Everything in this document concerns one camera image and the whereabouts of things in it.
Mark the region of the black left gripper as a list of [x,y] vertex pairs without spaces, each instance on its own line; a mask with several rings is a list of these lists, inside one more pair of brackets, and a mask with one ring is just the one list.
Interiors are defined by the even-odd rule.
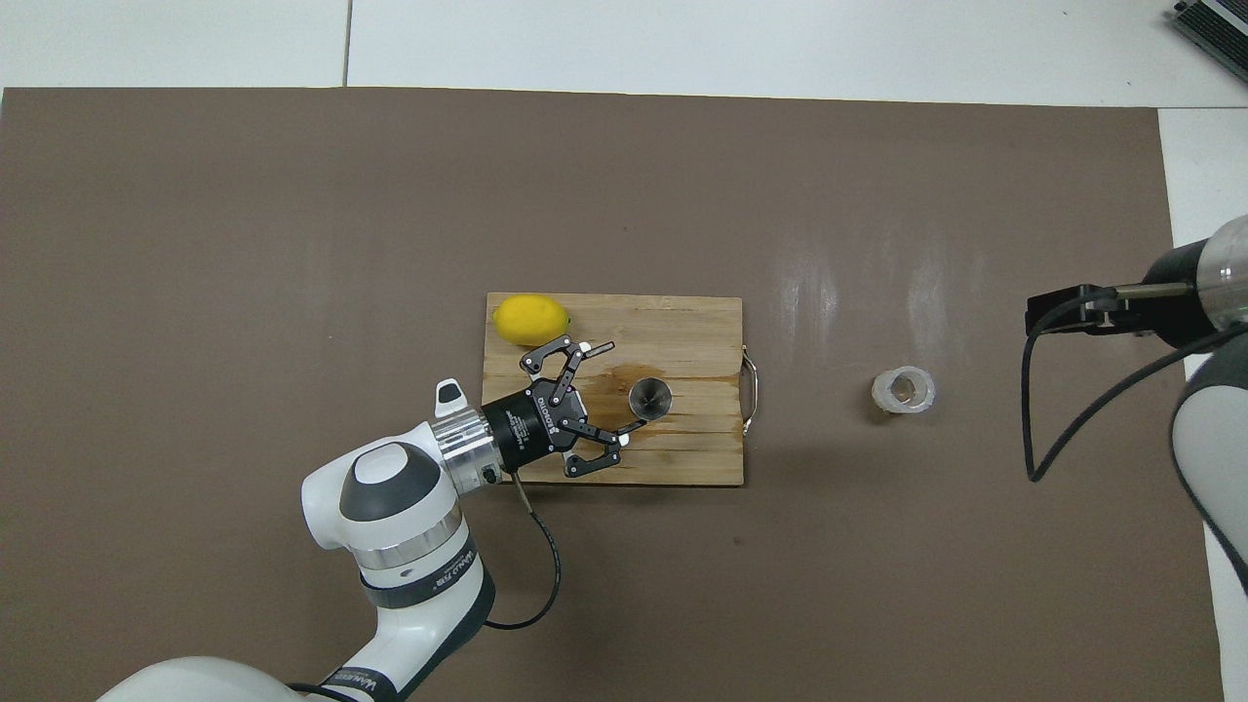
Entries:
[[[567,478],[585,477],[619,465],[622,450],[629,443],[630,435],[649,422],[646,418],[636,418],[617,430],[582,422],[589,413],[580,393],[572,388],[573,378],[585,360],[607,353],[614,347],[615,342],[612,339],[605,344],[592,346],[585,341],[574,342],[570,336],[563,334],[544,345],[535,346],[520,357],[519,368],[534,383],[542,378],[543,363],[548,357],[562,355],[565,357],[565,363],[562,365],[553,388],[525,388],[500,397],[493,403],[485,403],[480,408],[505,475],[515,475],[527,465],[552,453],[565,453]],[[554,405],[550,401],[562,402]],[[604,448],[602,456],[584,458],[579,453],[570,452],[578,438],[602,445]]]

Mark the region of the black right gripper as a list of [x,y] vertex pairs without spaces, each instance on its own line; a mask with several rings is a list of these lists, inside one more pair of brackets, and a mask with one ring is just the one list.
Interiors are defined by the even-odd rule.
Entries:
[[1077,284],[1027,299],[1026,334],[1154,334],[1182,347],[1214,332],[1198,294],[1203,244],[1154,260],[1141,284]]

